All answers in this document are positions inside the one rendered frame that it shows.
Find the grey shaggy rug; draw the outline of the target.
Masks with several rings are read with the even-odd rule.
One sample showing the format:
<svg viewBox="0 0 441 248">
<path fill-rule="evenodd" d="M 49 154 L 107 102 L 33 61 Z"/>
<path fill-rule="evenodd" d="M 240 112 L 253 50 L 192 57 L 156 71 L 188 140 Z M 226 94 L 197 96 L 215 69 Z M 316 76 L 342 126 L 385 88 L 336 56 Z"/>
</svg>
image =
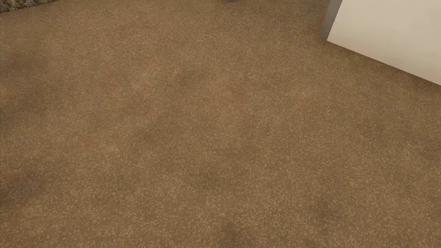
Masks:
<svg viewBox="0 0 441 248">
<path fill-rule="evenodd" d="M 0 0 L 0 14 L 58 0 Z"/>
</svg>

